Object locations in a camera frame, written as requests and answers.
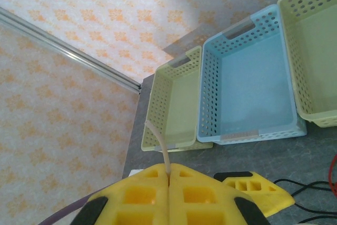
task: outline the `yellow plastic basket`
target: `yellow plastic basket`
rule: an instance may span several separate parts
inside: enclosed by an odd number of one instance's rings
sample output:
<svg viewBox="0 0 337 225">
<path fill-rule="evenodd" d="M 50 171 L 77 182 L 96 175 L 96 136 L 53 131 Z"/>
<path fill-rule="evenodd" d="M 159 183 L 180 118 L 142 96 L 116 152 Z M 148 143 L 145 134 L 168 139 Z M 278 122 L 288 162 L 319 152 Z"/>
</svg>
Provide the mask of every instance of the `yellow plastic basket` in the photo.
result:
<svg viewBox="0 0 337 225">
<path fill-rule="evenodd" d="M 196 140 L 201 47 L 197 46 L 160 66 L 154 75 L 146 119 L 163 135 L 168 151 L 207 149 L 213 143 Z M 152 132 L 145 127 L 142 150 L 160 151 Z"/>
<path fill-rule="evenodd" d="M 279 0 L 298 114 L 337 126 L 337 0 Z"/>
</svg>

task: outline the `gray countertop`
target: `gray countertop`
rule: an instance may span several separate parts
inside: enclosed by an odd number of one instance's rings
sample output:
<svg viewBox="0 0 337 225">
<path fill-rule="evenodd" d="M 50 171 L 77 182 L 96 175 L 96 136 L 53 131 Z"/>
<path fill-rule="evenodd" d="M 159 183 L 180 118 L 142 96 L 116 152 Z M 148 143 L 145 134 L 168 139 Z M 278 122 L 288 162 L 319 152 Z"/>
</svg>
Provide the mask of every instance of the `gray countertop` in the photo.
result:
<svg viewBox="0 0 337 225">
<path fill-rule="evenodd" d="M 163 163 L 162 153 L 141 150 L 153 77 L 149 76 L 143 82 L 123 178 L 132 169 L 145 169 Z M 271 181 L 280 178 L 303 183 L 326 181 L 329 165 L 337 153 L 337 127 L 322 129 L 313 123 L 307 123 L 307 129 L 307 136 L 299 138 L 215 145 L 212 149 L 173 152 L 170 153 L 170 160 L 211 177 L 217 172 L 255 171 Z M 279 183 L 279 186 L 290 193 L 299 188 L 286 182 Z M 309 189 L 299 194 L 296 201 L 315 210 L 337 211 L 337 199 L 331 192 Z M 292 225 L 317 215 L 292 206 L 271 216 L 269 221 L 271 225 Z M 322 219 L 311 223 L 333 225 L 337 221 Z"/>
</svg>

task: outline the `beige cable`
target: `beige cable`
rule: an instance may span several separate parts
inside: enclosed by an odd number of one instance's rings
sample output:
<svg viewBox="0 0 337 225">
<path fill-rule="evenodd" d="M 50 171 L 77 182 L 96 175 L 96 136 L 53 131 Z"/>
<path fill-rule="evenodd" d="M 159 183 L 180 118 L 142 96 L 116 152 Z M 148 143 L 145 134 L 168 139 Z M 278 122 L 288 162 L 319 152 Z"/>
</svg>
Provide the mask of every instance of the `beige cable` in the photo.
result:
<svg viewBox="0 0 337 225">
<path fill-rule="evenodd" d="M 151 130 L 151 132 L 154 134 L 154 136 L 159 141 L 159 144 L 160 144 L 160 146 L 162 148 L 162 152 L 163 152 L 166 173 L 167 173 L 168 176 L 170 176 L 170 174 L 171 174 L 170 158 L 169 158 L 169 153 L 167 151 L 167 147 L 166 147 L 164 138 L 163 138 L 162 134 L 160 134 L 160 132 L 158 131 L 158 129 L 151 123 L 151 121 L 146 120 L 145 121 L 145 126 L 148 129 Z"/>
</svg>

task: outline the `orange floral wallpaper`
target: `orange floral wallpaper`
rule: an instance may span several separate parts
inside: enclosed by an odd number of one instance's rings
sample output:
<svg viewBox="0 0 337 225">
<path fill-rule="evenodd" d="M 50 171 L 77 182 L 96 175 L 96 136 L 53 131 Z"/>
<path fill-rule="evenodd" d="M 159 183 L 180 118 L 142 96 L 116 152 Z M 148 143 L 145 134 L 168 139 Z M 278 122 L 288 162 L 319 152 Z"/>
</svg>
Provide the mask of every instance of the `orange floral wallpaper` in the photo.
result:
<svg viewBox="0 0 337 225">
<path fill-rule="evenodd" d="M 269 0 L 0 0 L 0 6 L 136 81 L 172 58 L 163 50 L 201 24 L 202 44 Z"/>
<path fill-rule="evenodd" d="M 0 224 L 121 179 L 137 94 L 2 25 L 0 69 Z"/>
</svg>

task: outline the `perforated basket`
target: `perforated basket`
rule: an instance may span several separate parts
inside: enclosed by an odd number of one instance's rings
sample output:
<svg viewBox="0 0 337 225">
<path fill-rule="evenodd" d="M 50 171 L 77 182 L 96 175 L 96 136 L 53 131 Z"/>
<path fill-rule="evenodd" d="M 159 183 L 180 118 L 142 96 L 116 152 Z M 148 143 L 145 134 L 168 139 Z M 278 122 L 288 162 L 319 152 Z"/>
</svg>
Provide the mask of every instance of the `perforated basket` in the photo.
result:
<svg viewBox="0 0 337 225">
<path fill-rule="evenodd" d="M 146 119 L 163 135 L 169 151 L 206 149 L 212 143 L 196 140 L 201 47 L 160 66 L 154 75 Z M 145 127 L 142 150 L 160 151 L 152 132 Z"/>
<path fill-rule="evenodd" d="M 279 0 L 299 115 L 337 126 L 337 0 Z"/>
<path fill-rule="evenodd" d="M 203 46 L 200 142 L 231 144 L 301 136 L 280 13 L 271 5 Z"/>
</svg>

